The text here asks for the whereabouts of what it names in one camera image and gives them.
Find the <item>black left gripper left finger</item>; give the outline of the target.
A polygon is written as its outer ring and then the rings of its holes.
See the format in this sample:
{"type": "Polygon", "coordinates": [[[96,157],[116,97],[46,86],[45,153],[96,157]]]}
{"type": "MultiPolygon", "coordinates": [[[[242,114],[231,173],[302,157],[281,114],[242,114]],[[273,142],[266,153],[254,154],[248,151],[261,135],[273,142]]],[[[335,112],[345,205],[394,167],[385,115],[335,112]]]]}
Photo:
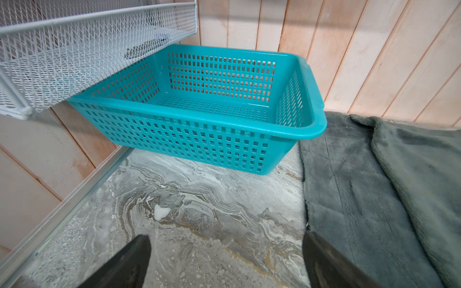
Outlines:
{"type": "Polygon", "coordinates": [[[138,235],[79,286],[81,288],[141,288],[151,257],[148,235],[138,235]]]}

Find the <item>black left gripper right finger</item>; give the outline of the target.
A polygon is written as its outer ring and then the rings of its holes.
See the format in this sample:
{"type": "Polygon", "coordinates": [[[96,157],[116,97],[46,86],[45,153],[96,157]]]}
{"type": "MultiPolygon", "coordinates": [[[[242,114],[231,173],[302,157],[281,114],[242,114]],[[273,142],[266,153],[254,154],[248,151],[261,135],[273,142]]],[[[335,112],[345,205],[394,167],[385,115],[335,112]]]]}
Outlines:
{"type": "Polygon", "coordinates": [[[302,250],[310,285],[313,288],[380,286],[316,232],[305,232],[302,250]]]}

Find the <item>zebra and grey plush pillowcase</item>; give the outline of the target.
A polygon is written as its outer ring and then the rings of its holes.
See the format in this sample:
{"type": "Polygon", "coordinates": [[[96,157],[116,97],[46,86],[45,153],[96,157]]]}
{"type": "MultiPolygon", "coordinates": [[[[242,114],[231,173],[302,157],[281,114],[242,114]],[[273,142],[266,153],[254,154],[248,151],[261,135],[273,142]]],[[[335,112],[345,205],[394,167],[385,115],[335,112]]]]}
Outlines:
{"type": "Polygon", "coordinates": [[[461,132],[326,114],[300,142],[306,231],[379,288],[461,285],[461,132]]]}

